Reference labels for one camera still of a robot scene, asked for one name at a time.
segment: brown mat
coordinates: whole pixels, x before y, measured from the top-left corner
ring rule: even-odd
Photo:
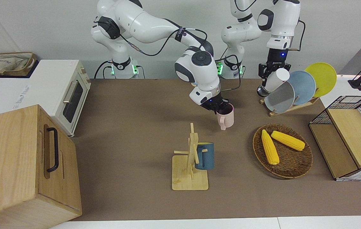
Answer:
[[[361,182],[333,181],[307,126],[322,103],[269,117],[256,95],[260,80],[242,84],[223,94],[235,107],[235,124],[221,131],[214,113],[190,100],[192,86],[183,81],[93,80],[73,138],[83,203],[75,220],[361,215]],[[201,142],[215,143],[207,191],[171,190],[173,150],[187,148],[190,122]],[[281,180],[261,167],[252,140],[267,123],[290,126],[306,139],[314,156],[308,174]]]

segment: wicker basket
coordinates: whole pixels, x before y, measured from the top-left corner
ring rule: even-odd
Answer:
[[[291,135],[297,139],[301,139],[305,142],[305,148],[303,151],[297,151],[272,139],[275,144],[276,151],[278,152],[280,162],[278,165],[270,165],[267,161],[261,140],[261,132],[263,129],[265,129],[269,134],[276,130],[287,135]],[[301,135],[288,126],[280,124],[268,124],[261,126],[254,134],[253,149],[259,162],[268,171],[279,177],[288,179],[301,177],[310,171],[313,164],[312,151],[308,143]]]

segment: label sticker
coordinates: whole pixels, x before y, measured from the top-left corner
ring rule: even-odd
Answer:
[[[21,103],[25,99],[25,96],[26,96],[26,94],[28,94],[31,87],[32,87],[32,85],[26,85],[25,86],[24,90],[19,95],[18,100],[16,100],[15,105],[13,106],[12,110],[19,109],[19,106],[21,105]]]

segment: yellow plate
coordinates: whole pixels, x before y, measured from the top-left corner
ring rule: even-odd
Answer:
[[[319,62],[309,65],[305,71],[313,76],[316,82],[314,97],[320,97],[329,93],[336,85],[337,74],[336,70],[327,63]]]

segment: yellow corn cob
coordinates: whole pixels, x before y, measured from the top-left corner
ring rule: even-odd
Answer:
[[[262,130],[261,140],[268,163],[271,165],[279,164],[279,157],[278,153],[276,152],[275,145],[265,129]]]
[[[302,142],[299,139],[296,139],[290,135],[281,133],[279,131],[274,130],[271,134],[271,137],[278,142],[281,142],[282,144],[287,145],[298,151],[302,151],[305,148],[305,142]]]

